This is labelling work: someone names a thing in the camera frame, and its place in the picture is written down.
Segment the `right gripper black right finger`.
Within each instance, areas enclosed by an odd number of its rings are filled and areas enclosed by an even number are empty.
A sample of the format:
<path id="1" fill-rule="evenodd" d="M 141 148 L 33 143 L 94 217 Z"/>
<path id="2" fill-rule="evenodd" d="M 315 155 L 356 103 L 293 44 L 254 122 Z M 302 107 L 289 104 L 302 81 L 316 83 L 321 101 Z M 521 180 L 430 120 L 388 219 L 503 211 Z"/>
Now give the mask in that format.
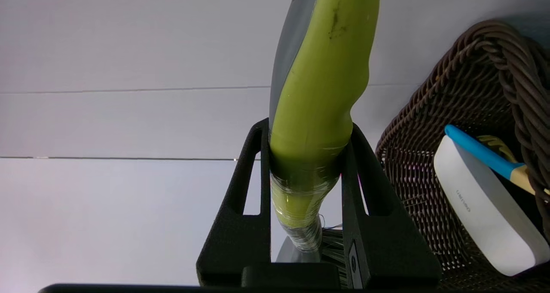
<path id="1" fill-rule="evenodd" d="M 442 278 L 357 125 L 342 154 L 342 238 L 350 289 L 435 289 Z"/>

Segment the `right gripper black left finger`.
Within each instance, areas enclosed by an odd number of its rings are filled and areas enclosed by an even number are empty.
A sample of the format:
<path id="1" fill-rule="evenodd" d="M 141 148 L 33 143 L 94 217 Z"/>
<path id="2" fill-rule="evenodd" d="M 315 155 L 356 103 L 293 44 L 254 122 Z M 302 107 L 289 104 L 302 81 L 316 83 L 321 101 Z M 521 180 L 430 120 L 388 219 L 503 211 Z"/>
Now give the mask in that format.
<path id="1" fill-rule="evenodd" d="M 260 212 L 244 207 L 256 155 L 260 154 Z M 202 287 L 240 287 L 242 272 L 271 261 L 269 119 L 250 128 L 224 199 L 197 260 Z"/>

